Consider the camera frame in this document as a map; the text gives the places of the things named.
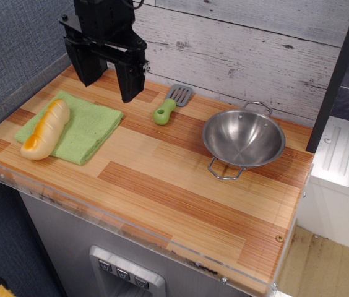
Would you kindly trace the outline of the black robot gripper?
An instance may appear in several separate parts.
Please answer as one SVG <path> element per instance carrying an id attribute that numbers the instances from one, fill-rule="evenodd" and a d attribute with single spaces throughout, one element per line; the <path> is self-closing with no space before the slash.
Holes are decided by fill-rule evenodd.
<path id="1" fill-rule="evenodd" d="M 115 65 L 123 103 L 144 91 L 150 70 L 145 58 L 146 42 L 133 31 L 135 10 L 132 1 L 74 1 L 75 14 L 62 15 L 67 55 L 88 87 Z"/>

